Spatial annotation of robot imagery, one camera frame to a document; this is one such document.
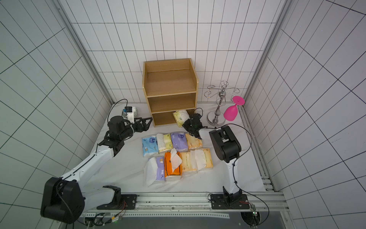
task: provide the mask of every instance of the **white floor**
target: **white floor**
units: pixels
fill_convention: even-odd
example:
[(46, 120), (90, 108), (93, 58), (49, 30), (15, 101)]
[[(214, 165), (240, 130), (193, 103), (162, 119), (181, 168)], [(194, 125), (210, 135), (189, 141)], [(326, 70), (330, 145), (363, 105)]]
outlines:
[[(139, 117), (150, 117), (147, 104), (128, 104), (138, 109)], [(226, 104), (222, 108), (222, 112), (232, 104)], [(110, 118), (121, 115), (122, 108), (125, 104), (116, 105), (111, 111)], [(201, 122), (204, 126), (209, 126), (206, 116), (211, 110), (215, 110), (216, 104), (197, 104), (197, 107), (203, 109), (203, 117)], [(232, 122), (243, 125), (240, 115)], [(230, 128), (241, 144), (242, 150), (249, 147), (248, 137), (245, 131), (237, 126), (230, 125)], [(101, 142), (108, 130), (105, 123), (97, 142)], [(210, 148), (214, 168), (212, 170), (199, 171), (190, 177), (182, 177), (179, 181), (165, 182), (163, 184), (153, 184), (145, 187), (143, 184), (143, 168), (147, 163), (147, 159), (142, 156), (142, 140), (141, 138), (150, 134), (171, 133), (176, 131), (185, 132), (184, 128), (179, 128), (176, 124), (154, 127), (153, 123), (146, 132), (135, 133), (133, 137), (125, 141), (121, 151), (110, 161), (108, 161), (97, 174), (95, 174), (85, 186), (85, 191), (98, 189), (104, 185), (114, 185), (121, 188), (122, 193), (126, 192), (222, 192), (224, 181), (225, 164), (220, 161), (212, 147), (212, 143), (207, 129), (207, 135), (201, 136), (203, 146)], [(238, 165), (238, 185), (247, 192), (264, 192), (263, 181), (259, 174), (257, 164), (254, 159), (252, 150), (249, 150), (242, 156), (236, 164)]]

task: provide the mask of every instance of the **mounting plate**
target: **mounting plate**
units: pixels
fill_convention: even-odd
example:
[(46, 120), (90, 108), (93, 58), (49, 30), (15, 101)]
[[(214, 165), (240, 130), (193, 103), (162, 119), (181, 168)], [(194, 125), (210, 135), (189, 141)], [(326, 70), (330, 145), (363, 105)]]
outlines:
[(127, 206), (126, 209), (127, 210), (134, 210), (136, 207), (136, 198), (137, 195), (136, 194), (131, 194), (131, 195), (121, 195), (121, 202), (122, 204), (118, 207), (118, 208), (113, 208), (112, 206), (109, 206), (108, 204), (103, 204), (97, 207), (98, 210), (122, 210), (123, 209), (123, 201), (126, 201)]
[(248, 197), (245, 194), (242, 194), (242, 197), (237, 202), (226, 205), (224, 203), (223, 194), (210, 194), (209, 199), (211, 200), (211, 208), (212, 209), (249, 209), (250, 204), (248, 202)]

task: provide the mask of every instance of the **tissue pack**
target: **tissue pack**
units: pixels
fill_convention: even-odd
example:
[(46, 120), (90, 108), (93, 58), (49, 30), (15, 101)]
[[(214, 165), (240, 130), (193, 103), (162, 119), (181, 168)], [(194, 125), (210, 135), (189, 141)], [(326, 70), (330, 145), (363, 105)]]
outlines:
[(143, 157), (152, 158), (159, 155), (156, 135), (150, 135), (142, 138)]
[(189, 114), (186, 110), (180, 110), (173, 113), (178, 127), (182, 127), (183, 123), (189, 119)]
[(179, 152), (187, 152), (188, 144), (186, 139), (186, 134), (183, 132), (174, 132), (171, 133), (173, 148), (175, 148)]
[(209, 170), (213, 169), (213, 163), (211, 158), (211, 152), (209, 148), (203, 148), (203, 149), (196, 149), (195, 150), (195, 157), (198, 164), (205, 164), (203, 168), (197, 168), (197, 170)]
[(186, 133), (186, 139), (188, 144), (188, 150), (202, 148), (202, 140), (198, 139), (190, 134)]
[(165, 154), (173, 148), (172, 139), (170, 134), (156, 134), (156, 140), (158, 142), (159, 154)]
[(150, 158), (144, 167), (145, 187), (165, 182), (164, 158)]
[(182, 152), (181, 155), (183, 175), (197, 173), (197, 164), (194, 151)]
[(156, 163), (158, 164), (158, 169), (156, 170), (156, 181), (154, 183), (162, 183), (165, 181), (164, 157), (157, 157)]
[[(180, 152), (177, 152), (177, 155), (179, 157), (182, 157)], [(170, 161), (170, 152), (166, 152), (164, 156), (164, 167), (165, 167), (165, 180), (166, 181), (176, 181), (180, 180), (182, 175), (182, 164), (178, 166), (174, 171), (172, 171), (172, 163)]]

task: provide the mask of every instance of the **white tiled wall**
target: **white tiled wall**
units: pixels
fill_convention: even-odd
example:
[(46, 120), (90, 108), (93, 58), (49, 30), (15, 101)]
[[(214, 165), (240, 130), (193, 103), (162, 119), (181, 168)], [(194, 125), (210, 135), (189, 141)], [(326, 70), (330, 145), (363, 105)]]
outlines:
[(0, 40), (0, 228), (49, 228), (44, 184), (88, 156), (110, 105), (49, 0), (0, 1)]
[(60, 2), (114, 101), (146, 102), (144, 61), (192, 58), (207, 102), (202, 92), (221, 80), (244, 96), (285, 1)]
[(249, 120), (297, 228), (365, 227), (365, 6), (295, 0), (249, 93)]

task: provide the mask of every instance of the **purple tissue pack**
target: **purple tissue pack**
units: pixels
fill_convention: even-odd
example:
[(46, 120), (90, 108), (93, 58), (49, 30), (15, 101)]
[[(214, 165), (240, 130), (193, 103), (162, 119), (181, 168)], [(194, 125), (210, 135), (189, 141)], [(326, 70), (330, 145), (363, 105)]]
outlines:
[(156, 158), (156, 163), (158, 164), (158, 169), (156, 171), (156, 180), (157, 181), (165, 181), (164, 157)]
[(173, 148), (178, 152), (187, 152), (188, 144), (186, 139), (186, 134), (183, 132), (174, 132), (170, 134), (172, 138)]

